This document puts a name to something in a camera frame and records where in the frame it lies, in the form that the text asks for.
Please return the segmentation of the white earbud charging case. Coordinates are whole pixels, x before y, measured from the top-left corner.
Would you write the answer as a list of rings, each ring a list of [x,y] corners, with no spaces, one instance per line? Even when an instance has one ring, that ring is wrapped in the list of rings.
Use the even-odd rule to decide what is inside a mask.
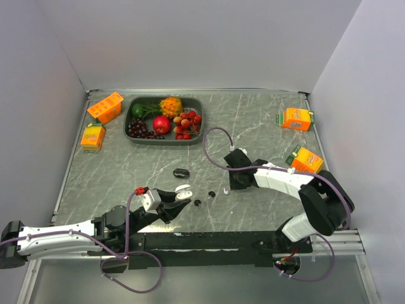
[[[190,199],[193,195],[191,191],[191,186],[188,184],[183,184],[181,186],[176,187],[175,194],[176,194],[175,198],[177,201]]]

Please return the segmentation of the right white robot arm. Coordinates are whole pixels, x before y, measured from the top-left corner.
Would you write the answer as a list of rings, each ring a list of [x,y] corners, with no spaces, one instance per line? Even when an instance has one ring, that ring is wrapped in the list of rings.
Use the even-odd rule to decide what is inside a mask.
[[[266,160],[251,161],[243,149],[224,157],[232,190],[266,188],[287,194],[302,203],[304,212],[278,228],[277,247],[291,252],[300,240],[312,235],[330,236],[348,223],[354,203],[327,170],[317,174],[298,173]]]

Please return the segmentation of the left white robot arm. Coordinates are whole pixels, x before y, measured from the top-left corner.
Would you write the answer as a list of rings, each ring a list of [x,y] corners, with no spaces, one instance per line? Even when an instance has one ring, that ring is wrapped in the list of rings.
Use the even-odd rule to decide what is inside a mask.
[[[1,234],[1,268],[13,269],[49,255],[79,251],[105,252],[116,258],[130,254],[130,238],[160,220],[169,224],[190,203],[187,184],[173,192],[139,187],[126,205],[100,217],[58,227],[28,227],[11,221]]]

